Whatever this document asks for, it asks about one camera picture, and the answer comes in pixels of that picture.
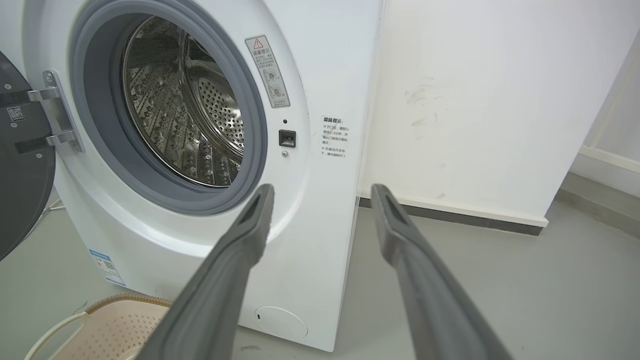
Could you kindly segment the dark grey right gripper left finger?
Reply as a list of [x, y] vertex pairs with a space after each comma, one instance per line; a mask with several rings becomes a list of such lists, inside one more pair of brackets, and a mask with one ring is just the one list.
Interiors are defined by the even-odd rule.
[[250, 271], [265, 252], [274, 210], [271, 184], [256, 189], [185, 285], [138, 360], [230, 360]]

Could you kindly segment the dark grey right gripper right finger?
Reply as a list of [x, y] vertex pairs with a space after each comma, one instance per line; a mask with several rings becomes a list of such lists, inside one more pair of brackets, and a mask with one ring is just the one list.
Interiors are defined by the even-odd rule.
[[382, 257], [396, 271], [418, 360], [511, 360], [512, 354], [384, 184], [371, 186]]

